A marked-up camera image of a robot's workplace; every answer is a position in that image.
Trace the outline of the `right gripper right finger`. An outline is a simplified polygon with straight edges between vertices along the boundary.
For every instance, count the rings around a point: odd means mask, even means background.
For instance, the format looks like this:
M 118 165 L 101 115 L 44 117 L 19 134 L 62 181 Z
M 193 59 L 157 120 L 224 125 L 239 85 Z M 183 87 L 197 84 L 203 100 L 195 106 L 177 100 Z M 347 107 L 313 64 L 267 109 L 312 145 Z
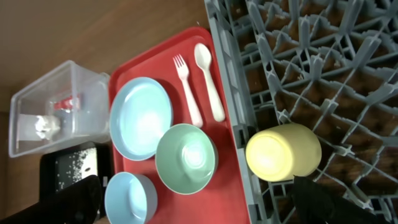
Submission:
M 292 200 L 303 223 L 388 223 L 306 177 L 294 177 Z

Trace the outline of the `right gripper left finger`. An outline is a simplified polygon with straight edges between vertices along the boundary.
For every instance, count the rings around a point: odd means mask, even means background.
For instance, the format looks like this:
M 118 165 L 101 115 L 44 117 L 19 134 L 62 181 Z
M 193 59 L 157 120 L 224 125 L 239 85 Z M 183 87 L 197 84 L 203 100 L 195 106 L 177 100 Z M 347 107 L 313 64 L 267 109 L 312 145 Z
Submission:
M 94 223 L 102 202 L 100 179 L 90 175 L 1 220 L 1 224 Z

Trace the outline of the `light blue small bowl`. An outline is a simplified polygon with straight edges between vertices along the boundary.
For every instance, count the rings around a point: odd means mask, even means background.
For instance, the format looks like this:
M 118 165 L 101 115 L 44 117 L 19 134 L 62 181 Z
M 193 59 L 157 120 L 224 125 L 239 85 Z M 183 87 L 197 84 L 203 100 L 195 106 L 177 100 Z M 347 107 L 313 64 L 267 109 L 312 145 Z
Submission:
M 157 210 L 157 191 L 141 174 L 119 172 L 108 183 L 104 207 L 111 224 L 144 224 Z

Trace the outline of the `yellow plastic cup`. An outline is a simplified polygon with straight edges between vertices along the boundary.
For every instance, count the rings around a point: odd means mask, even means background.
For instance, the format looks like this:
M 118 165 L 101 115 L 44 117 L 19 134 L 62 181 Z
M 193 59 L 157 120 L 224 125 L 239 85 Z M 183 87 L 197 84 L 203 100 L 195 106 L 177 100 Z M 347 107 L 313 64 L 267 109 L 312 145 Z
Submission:
M 256 133 L 246 145 L 251 171 L 268 182 L 308 176 L 320 164 L 322 147 L 306 126 L 290 123 Z

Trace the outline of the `white napkin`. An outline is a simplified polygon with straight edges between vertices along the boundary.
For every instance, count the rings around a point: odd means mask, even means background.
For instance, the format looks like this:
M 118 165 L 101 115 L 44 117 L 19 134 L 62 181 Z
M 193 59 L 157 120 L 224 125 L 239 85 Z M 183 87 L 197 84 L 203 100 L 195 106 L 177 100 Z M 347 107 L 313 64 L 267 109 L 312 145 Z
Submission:
M 60 130 L 60 120 L 56 116 L 36 116 L 35 132 L 41 139 L 50 140 Z

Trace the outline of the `red ketchup packet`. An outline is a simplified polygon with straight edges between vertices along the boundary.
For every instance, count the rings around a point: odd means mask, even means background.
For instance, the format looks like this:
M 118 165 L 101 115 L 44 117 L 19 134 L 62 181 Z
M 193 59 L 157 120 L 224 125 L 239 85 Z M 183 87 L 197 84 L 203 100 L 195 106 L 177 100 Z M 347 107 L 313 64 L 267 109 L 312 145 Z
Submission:
M 68 98 L 56 102 L 53 108 L 55 110 L 72 110 L 74 108 L 80 109 L 80 98 L 69 96 Z

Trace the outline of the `light blue plate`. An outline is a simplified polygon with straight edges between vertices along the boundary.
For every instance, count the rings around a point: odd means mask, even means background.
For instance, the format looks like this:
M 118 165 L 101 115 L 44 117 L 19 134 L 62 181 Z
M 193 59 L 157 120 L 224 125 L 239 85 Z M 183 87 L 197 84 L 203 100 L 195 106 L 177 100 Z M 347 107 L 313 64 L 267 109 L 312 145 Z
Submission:
M 155 154 L 173 118 L 171 100 L 163 86 L 151 78 L 134 78 L 113 100 L 109 117 L 112 142 L 126 159 L 146 160 Z

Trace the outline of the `mint green bowl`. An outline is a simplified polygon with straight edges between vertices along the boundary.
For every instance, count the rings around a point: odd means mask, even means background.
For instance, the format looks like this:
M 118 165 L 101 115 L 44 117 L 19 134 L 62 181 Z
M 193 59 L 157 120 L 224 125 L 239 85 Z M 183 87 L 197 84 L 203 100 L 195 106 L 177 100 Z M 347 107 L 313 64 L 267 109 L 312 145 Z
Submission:
M 180 195 L 195 194 L 213 178 L 218 168 L 218 150 L 200 128 L 176 124 L 160 139 L 155 166 L 168 189 Z

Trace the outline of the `white plastic fork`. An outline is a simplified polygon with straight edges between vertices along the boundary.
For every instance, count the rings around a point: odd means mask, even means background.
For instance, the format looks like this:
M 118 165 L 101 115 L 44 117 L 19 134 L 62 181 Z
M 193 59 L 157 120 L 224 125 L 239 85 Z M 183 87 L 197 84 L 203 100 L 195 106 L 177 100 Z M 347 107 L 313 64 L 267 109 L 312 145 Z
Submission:
M 178 77 L 183 85 L 192 124 L 198 128 L 201 128 L 203 126 L 203 120 L 188 82 L 190 74 L 188 66 L 180 54 L 174 56 L 173 61 L 178 73 Z

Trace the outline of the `white plastic spoon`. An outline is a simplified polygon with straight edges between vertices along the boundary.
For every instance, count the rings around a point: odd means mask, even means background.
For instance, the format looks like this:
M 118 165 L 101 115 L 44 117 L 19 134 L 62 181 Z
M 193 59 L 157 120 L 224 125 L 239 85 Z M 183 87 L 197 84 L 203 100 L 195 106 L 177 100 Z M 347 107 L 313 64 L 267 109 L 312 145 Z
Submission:
M 205 78 L 213 118 L 217 122 L 222 122 L 225 120 L 226 115 L 210 72 L 210 65 L 212 63 L 211 52 L 207 46 L 202 43 L 198 43 L 194 48 L 194 56 L 195 62 L 202 70 Z

